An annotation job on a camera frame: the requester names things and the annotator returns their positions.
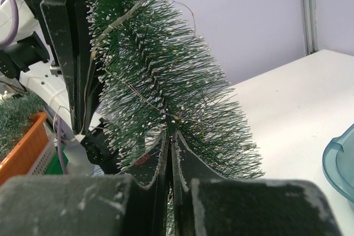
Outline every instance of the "white wall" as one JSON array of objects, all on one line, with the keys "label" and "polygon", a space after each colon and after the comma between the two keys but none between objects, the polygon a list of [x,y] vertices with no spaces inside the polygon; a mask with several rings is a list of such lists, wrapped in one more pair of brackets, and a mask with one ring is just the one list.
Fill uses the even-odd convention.
[{"label": "white wall", "polygon": [[354,55],[354,0],[316,0],[319,49]]},{"label": "white wall", "polygon": [[[301,0],[175,0],[195,13],[228,80],[238,83],[305,56]],[[178,5],[186,17],[189,11]]]}]

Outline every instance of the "table top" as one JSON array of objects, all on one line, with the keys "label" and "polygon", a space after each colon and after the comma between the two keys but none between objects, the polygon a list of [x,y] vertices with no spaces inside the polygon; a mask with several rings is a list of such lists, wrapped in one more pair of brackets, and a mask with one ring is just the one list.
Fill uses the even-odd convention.
[{"label": "table top", "polygon": [[325,147],[354,123],[354,57],[323,50],[233,87],[265,178],[312,181],[343,235],[354,235],[354,211],[322,171]]}]

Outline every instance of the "vertical metal post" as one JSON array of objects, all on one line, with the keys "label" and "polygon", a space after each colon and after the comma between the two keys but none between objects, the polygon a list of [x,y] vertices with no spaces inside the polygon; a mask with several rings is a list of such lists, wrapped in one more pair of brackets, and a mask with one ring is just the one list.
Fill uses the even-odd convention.
[{"label": "vertical metal post", "polygon": [[306,54],[318,51],[316,31],[316,0],[303,0]]}]

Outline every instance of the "artificial greenery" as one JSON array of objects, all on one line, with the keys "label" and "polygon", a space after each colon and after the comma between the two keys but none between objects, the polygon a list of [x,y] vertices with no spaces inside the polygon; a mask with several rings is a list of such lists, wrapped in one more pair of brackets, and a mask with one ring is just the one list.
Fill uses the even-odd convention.
[{"label": "artificial greenery", "polygon": [[31,126],[30,119],[44,102],[34,93],[0,101],[0,161],[14,148]]},{"label": "artificial greenery", "polygon": [[[262,175],[233,89],[204,38],[170,0],[88,0],[93,58],[103,65],[105,132],[124,169],[145,152],[141,138],[181,131],[190,148],[227,178]],[[118,18],[125,16],[119,24]]]}]

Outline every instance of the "orange plastic bin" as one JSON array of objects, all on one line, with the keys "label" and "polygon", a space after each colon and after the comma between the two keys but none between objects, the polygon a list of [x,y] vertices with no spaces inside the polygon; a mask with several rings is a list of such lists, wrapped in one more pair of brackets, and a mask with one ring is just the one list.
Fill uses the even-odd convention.
[{"label": "orange plastic bin", "polygon": [[27,174],[35,163],[49,141],[43,124],[45,120],[46,113],[37,113],[26,135],[0,163],[0,186],[13,176]]}]

